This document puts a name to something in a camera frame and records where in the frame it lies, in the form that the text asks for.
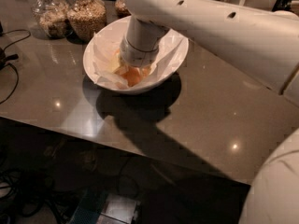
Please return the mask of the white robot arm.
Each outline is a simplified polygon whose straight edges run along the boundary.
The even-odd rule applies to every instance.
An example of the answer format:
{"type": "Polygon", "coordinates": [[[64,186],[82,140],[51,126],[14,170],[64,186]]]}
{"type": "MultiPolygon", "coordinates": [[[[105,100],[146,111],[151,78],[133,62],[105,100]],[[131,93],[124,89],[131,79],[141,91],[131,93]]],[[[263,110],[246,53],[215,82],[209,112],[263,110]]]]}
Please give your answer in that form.
{"type": "MultiPolygon", "coordinates": [[[[173,29],[299,105],[299,19],[215,0],[124,0],[132,17],[123,59],[148,62],[173,29]]],[[[249,190],[239,224],[299,224],[299,133],[267,158],[249,190]]]]}

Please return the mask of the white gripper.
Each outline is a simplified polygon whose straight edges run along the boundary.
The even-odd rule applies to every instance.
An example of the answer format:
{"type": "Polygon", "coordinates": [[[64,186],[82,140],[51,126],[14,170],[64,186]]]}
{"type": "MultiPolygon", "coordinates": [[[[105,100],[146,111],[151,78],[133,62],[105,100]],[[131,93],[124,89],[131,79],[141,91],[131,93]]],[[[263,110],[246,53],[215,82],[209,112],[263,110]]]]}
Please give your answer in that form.
{"type": "Polygon", "coordinates": [[[155,62],[161,39],[169,28],[138,20],[131,16],[120,44],[120,55],[132,67],[145,67],[155,62]]]}

